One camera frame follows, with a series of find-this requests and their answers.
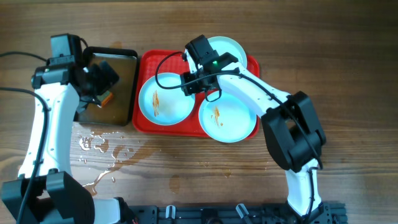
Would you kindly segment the orange green sponge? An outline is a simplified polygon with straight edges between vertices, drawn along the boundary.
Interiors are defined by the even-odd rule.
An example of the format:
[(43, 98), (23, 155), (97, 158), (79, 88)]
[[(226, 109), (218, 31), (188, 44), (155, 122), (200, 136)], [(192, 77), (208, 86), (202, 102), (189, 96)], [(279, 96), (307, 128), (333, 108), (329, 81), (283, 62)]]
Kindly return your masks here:
[(112, 100), (113, 94), (110, 91), (104, 92), (102, 95), (98, 95), (96, 99), (98, 100), (98, 106), (100, 108), (104, 107), (110, 100)]

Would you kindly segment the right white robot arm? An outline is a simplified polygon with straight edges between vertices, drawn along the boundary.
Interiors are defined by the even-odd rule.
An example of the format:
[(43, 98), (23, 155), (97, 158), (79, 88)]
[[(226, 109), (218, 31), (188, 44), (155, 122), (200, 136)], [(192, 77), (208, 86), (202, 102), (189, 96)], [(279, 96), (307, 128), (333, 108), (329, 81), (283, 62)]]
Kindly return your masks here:
[(322, 200), (317, 189), (317, 170), (326, 136), (309, 96), (275, 89), (244, 68), (231, 54), (199, 63), (182, 77), (187, 95), (219, 90), (237, 97), (260, 117), (267, 150), (285, 170), (287, 203), (301, 220), (310, 222), (320, 214)]

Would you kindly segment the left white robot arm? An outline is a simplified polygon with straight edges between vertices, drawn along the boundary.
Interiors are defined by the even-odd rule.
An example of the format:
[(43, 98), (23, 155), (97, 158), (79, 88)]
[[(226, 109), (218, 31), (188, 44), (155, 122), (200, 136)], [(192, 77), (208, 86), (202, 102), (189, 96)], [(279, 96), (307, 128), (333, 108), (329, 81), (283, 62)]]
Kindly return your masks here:
[(17, 180), (2, 185), (1, 200), (17, 223), (130, 223), (120, 198), (95, 200), (71, 174), (70, 140), (82, 103), (99, 104), (119, 77), (105, 61), (39, 67), (32, 78), (35, 115)]

